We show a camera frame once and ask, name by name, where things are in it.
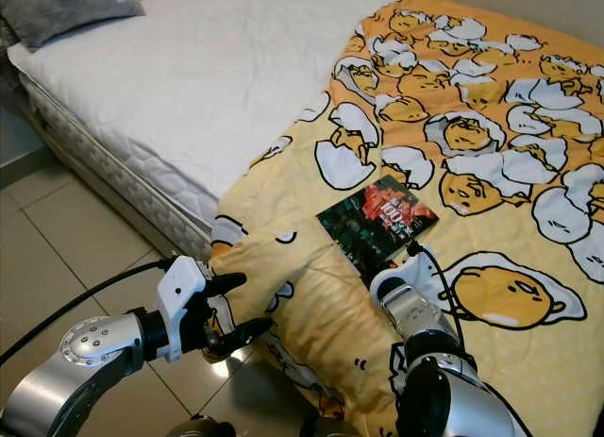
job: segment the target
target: mattress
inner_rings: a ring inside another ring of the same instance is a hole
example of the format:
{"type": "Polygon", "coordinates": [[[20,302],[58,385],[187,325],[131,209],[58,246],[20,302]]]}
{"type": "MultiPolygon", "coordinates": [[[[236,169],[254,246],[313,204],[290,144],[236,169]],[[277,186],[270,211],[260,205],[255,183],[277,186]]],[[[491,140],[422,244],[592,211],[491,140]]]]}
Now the mattress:
{"type": "Polygon", "coordinates": [[[145,0],[11,62],[118,161],[210,227],[218,199],[390,0],[145,0]]]}

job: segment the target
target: gray pillow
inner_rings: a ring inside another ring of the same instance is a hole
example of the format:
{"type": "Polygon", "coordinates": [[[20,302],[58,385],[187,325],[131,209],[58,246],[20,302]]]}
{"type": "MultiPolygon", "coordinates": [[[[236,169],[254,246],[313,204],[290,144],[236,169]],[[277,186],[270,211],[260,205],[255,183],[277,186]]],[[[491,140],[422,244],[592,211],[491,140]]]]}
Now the gray pillow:
{"type": "Polygon", "coordinates": [[[144,15],[139,0],[1,0],[0,13],[30,50],[76,26],[144,15]]]}

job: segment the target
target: black cable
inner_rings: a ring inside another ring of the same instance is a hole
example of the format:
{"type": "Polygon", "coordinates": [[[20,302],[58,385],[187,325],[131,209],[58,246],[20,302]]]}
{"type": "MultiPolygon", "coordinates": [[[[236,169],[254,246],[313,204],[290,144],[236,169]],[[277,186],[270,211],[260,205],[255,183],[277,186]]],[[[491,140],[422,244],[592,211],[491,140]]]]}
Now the black cable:
{"type": "Polygon", "coordinates": [[[115,277],[106,279],[105,281],[94,286],[93,288],[89,289],[85,293],[80,294],[73,300],[71,300],[68,303],[66,303],[65,305],[63,305],[60,309],[53,312],[46,319],[41,321],[37,326],[35,326],[28,333],[26,333],[21,339],[19,339],[19,341],[17,341],[14,345],[12,345],[6,352],[4,352],[2,355],[0,355],[0,366],[2,366],[4,363],[6,363],[8,361],[8,359],[10,359],[10,357],[12,357],[17,352],[19,352],[19,350],[21,350],[27,343],[29,343],[36,336],[38,336],[40,333],[42,333],[42,331],[45,328],[50,326],[57,319],[59,319],[62,315],[64,315],[68,311],[75,308],[77,305],[82,303],[87,298],[95,295],[96,293],[100,293],[101,291],[108,288],[112,284],[117,283],[118,281],[122,281],[123,279],[126,279],[128,277],[137,275],[140,272],[144,272],[145,270],[159,268],[165,272],[170,268],[170,266],[173,264],[175,259],[176,258],[169,258],[169,259],[165,259],[165,260],[148,262],[147,264],[140,265],[139,267],[135,267],[133,269],[126,270],[125,272],[122,272],[121,274],[118,274],[115,277]]]}
{"type": "Polygon", "coordinates": [[[434,267],[436,267],[436,271],[438,272],[438,276],[441,279],[441,282],[443,283],[443,289],[445,289],[445,294],[446,294],[446,298],[447,298],[447,300],[449,302],[449,307],[451,309],[451,314],[453,314],[453,321],[455,322],[455,330],[457,331],[458,337],[460,338],[461,352],[465,352],[465,342],[463,341],[463,332],[461,331],[460,317],[455,312],[455,306],[453,304],[453,294],[451,293],[449,285],[446,282],[446,278],[445,278],[445,274],[443,273],[443,269],[441,269],[441,266],[439,265],[439,263],[436,261],[436,259],[432,256],[432,254],[429,251],[427,251],[418,242],[411,241],[411,243],[409,244],[409,247],[407,248],[407,252],[409,253],[409,255],[410,256],[415,256],[420,251],[423,251],[424,253],[426,253],[426,255],[429,257],[429,259],[432,262],[432,264],[434,264],[434,267]]]}

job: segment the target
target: cartoon print blanket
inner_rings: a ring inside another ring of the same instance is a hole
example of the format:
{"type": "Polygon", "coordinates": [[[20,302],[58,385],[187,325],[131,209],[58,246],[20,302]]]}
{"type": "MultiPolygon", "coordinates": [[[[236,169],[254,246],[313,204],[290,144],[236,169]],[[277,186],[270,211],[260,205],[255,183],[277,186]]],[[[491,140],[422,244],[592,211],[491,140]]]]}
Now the cartoon print blanket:
{"type": "Polygon", "coordinates": [[[396,435],[402,343],[314,217],[381,176],[440,217],[429,244],[480,376],[519,434],[591,435],[604,401],[604,52],[445,0],[363,20],[326,92],[220,204],[216,322],[265,342],[324,413],[396,435]]]}

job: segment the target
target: tile floor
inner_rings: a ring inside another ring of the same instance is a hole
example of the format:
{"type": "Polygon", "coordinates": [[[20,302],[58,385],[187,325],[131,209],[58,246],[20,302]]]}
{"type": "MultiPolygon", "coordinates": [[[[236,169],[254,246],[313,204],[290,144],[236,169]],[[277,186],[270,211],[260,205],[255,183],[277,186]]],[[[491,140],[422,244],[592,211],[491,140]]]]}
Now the tile floor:
{"type": "MultiPolygon", "coordinates": [[[[58,164],[8,186],[0,204],[2,350],[85,288],[159,256],[58,164]]],[[[70,325],[137,306],[153,310],[160,276],[151,271],[126,280],[58,320],[0,368],[0,404],[55,351],[70,325]]],[[[146,364],[100,399],[79,435],[163,436],[196,412],[230,421],[241,436],[298,435],[310,405],[253,348],[234,355],[215,365],[198,352],[146,364]]]]}

